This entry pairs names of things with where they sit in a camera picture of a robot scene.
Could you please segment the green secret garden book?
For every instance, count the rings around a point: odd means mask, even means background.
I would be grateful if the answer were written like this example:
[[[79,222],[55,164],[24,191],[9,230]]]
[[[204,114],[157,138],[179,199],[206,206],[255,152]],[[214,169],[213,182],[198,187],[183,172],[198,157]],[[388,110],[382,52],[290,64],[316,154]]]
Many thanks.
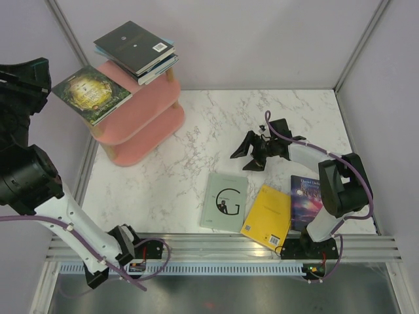
[[[52,92],[91,126],[96,126],[131,97],[127,89],[87,65],[52,88]]]

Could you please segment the black hardcover book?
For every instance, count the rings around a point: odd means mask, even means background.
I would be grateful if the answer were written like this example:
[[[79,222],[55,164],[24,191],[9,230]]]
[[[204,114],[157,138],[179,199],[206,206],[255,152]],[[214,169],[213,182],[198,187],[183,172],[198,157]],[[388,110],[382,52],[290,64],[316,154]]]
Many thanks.
[[[94,44],[136,75],[175,52],[172,44],[133,21],[96,39]]]

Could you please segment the teal 20000 Leagues book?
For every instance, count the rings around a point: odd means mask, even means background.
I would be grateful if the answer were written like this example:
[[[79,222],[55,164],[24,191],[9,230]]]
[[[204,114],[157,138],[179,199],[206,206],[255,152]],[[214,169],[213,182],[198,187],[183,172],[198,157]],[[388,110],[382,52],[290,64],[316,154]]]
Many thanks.
[[[152,82],[156,77],[163,74],[166,70],[168,70],[171,66],[173,66],[176,62],[178,62],[179,57],[177,54],[172,54],[168,56],[166,59],[162,60],[153,68],[146,73],[141,74],[137,78],[137,83],[141,86],[144,84],[149,84]]]

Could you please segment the light blue book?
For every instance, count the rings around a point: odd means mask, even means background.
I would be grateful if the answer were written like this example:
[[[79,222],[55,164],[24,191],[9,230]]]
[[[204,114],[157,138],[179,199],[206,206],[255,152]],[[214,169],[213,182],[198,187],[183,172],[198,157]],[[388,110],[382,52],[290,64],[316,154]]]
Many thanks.
[[[122,41],[121,46],[113,52],[96,45],[94,52],[117,62],[133,74],[139,75],[173,54],[175,48],[173,41],[159,39],[151,43]]]

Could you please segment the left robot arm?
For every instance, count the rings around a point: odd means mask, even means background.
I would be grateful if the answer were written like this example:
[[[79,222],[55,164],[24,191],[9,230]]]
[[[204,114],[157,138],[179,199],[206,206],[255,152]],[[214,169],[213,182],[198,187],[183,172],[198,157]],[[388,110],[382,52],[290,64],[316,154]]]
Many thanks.
[[[111,270],[140,287],[124,266],[142,253],[142,240],[127,225],[104,232],[80,208],[47,153],[28,143],[30,118],[50,92],[46,58],[1,66],[1,205],[16,212],[1,220],[34,220],[54,232],[82,260],[90,288]]]

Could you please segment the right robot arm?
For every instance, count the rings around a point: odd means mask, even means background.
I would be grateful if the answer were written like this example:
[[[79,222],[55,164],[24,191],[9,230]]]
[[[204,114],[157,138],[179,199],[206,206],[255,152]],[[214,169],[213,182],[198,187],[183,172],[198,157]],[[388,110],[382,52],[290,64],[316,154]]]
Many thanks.
[[[373,192],[361,160],[352,152],[336,154],[311,144],[305,137],[294,136],[282,118],[261,126],[261,132],[250,130],[232,159],[250,155],[245,171],[264,171],[266,161],[278,156],[316,172],[323,207],[301,232],[300,252],[315,257],[328,244],[334,233],[356,213],[373,206]]]

